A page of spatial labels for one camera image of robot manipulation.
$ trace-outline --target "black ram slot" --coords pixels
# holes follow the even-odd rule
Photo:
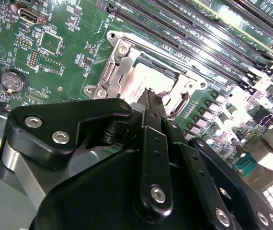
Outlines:
[[[221,32],[223,32],[226,36],[228,36],[229,38],[231,38],[233,41],[235,41],[237,44],[239,44],[240,46],[242,46],[243,48],[245,48],[246,50],[249,50],[253,53],[253,55],[255,57],[258,58],[262,58],[261,53],[259,53],[259,51],[251,46],[250,44],[240,40],[238,37],[236,37],[234,34],[232,34],[230,31],[228,31],[227,29],[225,29],[223,26],[219,25],[216,22],[211,21],[210,19],[208,19],[205,15],[201,14],[199,11],[195,10],[193,8],[193,6],[191,4],[189,4],[186,0],[172,0],[174,3],[176,3],[177,5],[187,9],[190,13],[192,13],[193,15],[195,15],[196,17],[198,17],[199,19],[201,19],[202,21],[204,21],[206,24],[209,24],[210,26],[220,30]],[[176,10],[176,8],[174,8],[172,5],[168,4],[167,5],[169,7],[172,7],[174,10]],[[186,17],[184,15],[184,13],[182,13],[181,11],[177,11],[178,15],[181,15],[182,17],[185,17],[186,20],[189,20],[188,17]],[[245,58],[249,58],[249,56],[246,53],[242,53],[242,55],[245,56]]]
[[[243,8],[247,9],[251,14],[256,15],[260,20],[266,22],[273,28],[273,19],[264,13],[262,10],[258,9],[256,6],[251,4],[246,0],[235,0],[236,3],[240,4]]]
[[[227,59],[222,56],[222,54],[216,52],[215,50],[208,47],[204,42],[197,40],[195,37],[193,37],[191,34],[185,34],[184,30],[182,30],[182,33],[180,32],[180,28],[175,28],[173,26],[169,25],[169,22],[165,20],[164,18],[161,18],[158,14],[152,12],[149,9],[146,9],[144,6],[136,2],[135,0],[127,0],[129,3],[122,3],[122,5],[126,6],[127,8],[132,9],[134,12],[137,12],[139,15],[142,15],[143,17],[147,18],[148,20],[151,20],[155,24],[159,25],[164,30],[173,33],[176,37],[180,38],[181,40],[193,45],[194,47],[208,53],[211,57],[213,57],[215,60],[219,61],[222,65],[227,66],[229,69],[231,69],[232,72],[235,72],[237,75],[244,76],[247,72],[241,65],[234,62],[231,59]]]
[[[188,17],[186,17],[183,13],[176,11],[173,6],[168,4],[165,1],[160,0],[146,0],[151,5],[155,6],[157,9],[159,9],[161,12],[167,13],[167,15],[171,15],[172,18],[176,19],[178,22],[180,22],[182,25],[186,26],[187,28],[191,28],[192,30],[199,33],[201,36],[210,39],[211,36],[215,38],[215,40],[212,40],[215,44],[223,48],[224,50],[227,50],[228,53],[230,53],[232,56],[236,57],[237,59],[243,60],[247,65],[254,66],[256,64],[256,61],[250,58],[247,54],[244,52],[236,49],[233,47],[233,45],[228,42],[227,40],[223,40],[219,38],[217,35],[213,33],[209,33],[207,31],[208,28],[205,26],[195,23],[195,22],[188,22],[190,21]]]
[[[230,76],[230,73],[221,69],[218,66],[212,65],[212,63],[210,63],[209,61],[205,60],[204,58],[200,57],[197,53],[188,50],[188,48],[183,47],[181,45],[178,45],[178,43],[176,41],[174,41],[173,39],[170,38],[166,38],[165,35],[163,33],[161,33],[160,31],[152,28],[151,26],[143,23],[141,20],[139,20],[137,17],[127,13],[126,11],[119,9],[119,8],[115,8],[116,10],[111,10],[112,13],[115,14],[115,16],[121,20],[123,20],[124,22],[133,25],[134,27],[138,28],[140,31],[143,31],[147,34],[150,34],[152,37],[156,38],[157,40],[159,40],[162,43],[165,43],[166,45],[168,45],[170,48],[176,50],[178,53],[182,53],[185,56],[187,56],[190,59],[195,59],[198,62],[200,62],[203,66],[205,66],[208,70],[212,71],[212,72],[216,72],[219,76],[221,76],[224,79],[227,79],[228,81],[234,83],[234,84],[238,84],[239,80]]]
[[[269,36],[273,38],[273,28],[267,23],[263,22],[261,19],[250,13],[245,7],[242,7],[240,4],[235,2],[234,0],[221,0],[224,4],[230,7],[233,11],[240,14],[251,23],[255,24],[261,30],[266,32]]]

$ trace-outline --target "green circuit board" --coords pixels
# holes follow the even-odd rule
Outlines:
[[[0,85],[0,102],[6,103],[8,110],[22,105],[90,99],[83,89],[85,86],[97,84],[113,50],[113,47],[106,39],[109,30],[134,33],[166,50],[166,44],[163,40],[157,39],[151,33],[147,33],[140,26],[124,22],[116,15],[101,10],[97,7],[97,2],[97,0],[37,0],[34,4],[31,4],[25,1],[28,8],[33,8],[46,15],[45,23],[33,25],[21,19],[18,13],[12,12],[10,9],[11,1],[1,1],[0,75],[8,69],[16,69],[24,73],[29,81],[27,89],[15,95],[8,95]],[[155,12],[160,18],[168,21],[169,25],[181,28],[193,38],[192,43],[182,42],[182,39],[178,38],[175,33],[148,19],[142,14],[143,8],[138,11],[134,10],[135,6],[134,8],[127,7],[129,1],[127,1],[128,3],[123,0],[107,0],[105,2],[138,18],[143,23],[164,34],[166,38],[179,42],[191,53],[203,56],[208,63],[221,69],[220,72],[212,71],[212,69],[206,68],[197,61],[194,63],[202,74],[223,84],[227,90],[222,90],[210,83],[207,89],[196,91],[191,96],[185,109],[175,119],[183,131],[187,130],[188,125],[193,121],[194,116],[198,114],[199,109],[205,107],[206,101],[212,99],[213,92],[220,92],[227,98],[231,96],[235,84],[221,76],[221,72],[240,80],[244,77],[242,73],[246,73],[250,68],[253,68],[249,63],[268,63],[266,59],[257,54],[256,49],[259,48],[262,51],[270,52],[263,45],[272,47],[273,36],[266,34],[261,28],[234,13],[219,0],[206,0],[202,1],[202,3],[220,14],[228,13],[230,18],[237,20],[237,25],[241,30],[255,39],[246,37],[239,30],[228,25],[228,22],[218,21],[216,15],[208,12],[197,1],[188,1],[193,8],[185,8],[171,0],[165,2],[171,5],[172,9],[184,14],[190,23],[199,25],[207,31],[214,33],[216,28],[212,25],[222,25],[224,30],[229,31],[235,37],[227,38],[226,42],[236,47],[245,56],[248,56],[249,63],[246,63],[244,55],[235,55],[224,47],[213,47],[210,53],[204,48],[212,47],[209,39],[196,30],[185,28],[174,18],[161,11],[155,4],[152,4],[153,1],[140,0],[137,2],[145,10]],[[257,6],[260,8],[262,6],[264,9],[263,2],[266,4],[267,14],[273,18],[273,1],[257,1]],[[195,15],[193,13],[195,10],[212,23],[207,23]],[[241,46],[238,39],[244,42],[246,46]],[[167,51],[179,57],[178,51],[175,49],[168,48]],[[183,61],[188,59],[184,55],[180,57]],[[261,133],[263,129],[254,128],[254,131]],[[221,150],[225,145],[226,142],[219,139],[216,149]],[[223,158],[226,159],[232,155],[235,155],[234,147],[227,148],[227,153],[223,155]]]

